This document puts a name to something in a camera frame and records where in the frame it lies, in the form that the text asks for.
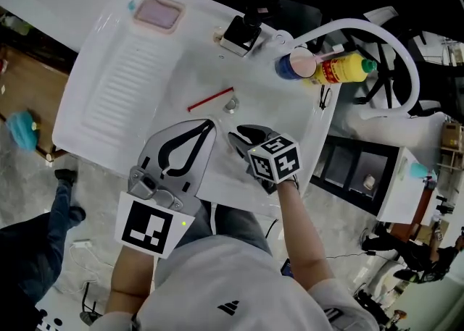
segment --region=forearm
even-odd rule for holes
[[[150,294],[153,267],[153,256],[123,246],[113,270],[106,312],[137,312]]]
[[[319,234],[294,184],[280,183],[277,190],[291,269],[295,280],[309,290],[316,283],[334,275],[328,265]]]
[[[430,239],[430,260],[438,261],[439,254],[438,254],[438,247],[440,246],[440,241],[438,241],[435,237],[435,234],[432,233],[432,238]]]

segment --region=black glove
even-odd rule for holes
[[[240,125],[237,127],[237,131],[244,137],[247,137],[249,141],[246,141],[245,139],[243,139],[235,133],[229,133],[228,139],[231,142],[231,145],[239,154],[239,156],[249,164],[246,169],[246,173],[250,174],[254,179],[256,179],[268,194],[274,193],[277,189],[275,183],[254,175],[251,166],[251,161],[248,156],[248,150],[270,139],[273,139],[279,136],[280,134],[270,129],[269,127],[259,125]],[[298,182],[296,177],[291,177],[291,179],[295,182],[298,188]]]

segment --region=white t-shirt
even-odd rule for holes
[[[105,314],[91,331],[378,330],[375,319],[335,279],[306,292],[269,254],[214,235],[159,261],[155,291],[132,314]]]

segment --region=yellow detergent bottle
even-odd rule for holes
[[[357,53],[321,62],[308,80],[313,84],[360,83],[368,73],[377,69],[377,63]]]

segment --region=white hose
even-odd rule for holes
[[[303,43],[314,40],[319,36],[326,35],[336,30],[341,30],[343,28],[354,28],[356,30],[368,31],[369,33],[372,33],[381,38],[382,40],[386,41],[405,62],[406,68],[409,71],[409,75],[411,77],[411,94],[408,100],[401,107],[393,109],[374,109],[371,108],[369,104],[365,104],[363,106],[360,106],[359,114],[361,118],[366,120],[370,119],[371,117],[389,117],[406,114],[409,110],[411,110],[414,107],[415,103],[419,98],[419,90],[421,88],[421,84],[419,82],[418,69],[415,66],[411,54],[409,54],[409,51],[407,51],[407,49],[399,42],[397,38],[395,38],[387,30],[384,30],[382,27],[379,27],[367,21],[356,20],[354,18],[335,20],[333,22],[329,22],[325,25],[316,28],[310,31],[309,33],[305,33],[304,35],[301,35],[300,37],[295,38],[292,41],[289,41],[286,44],[286,47],[289,51],[291,51]]]

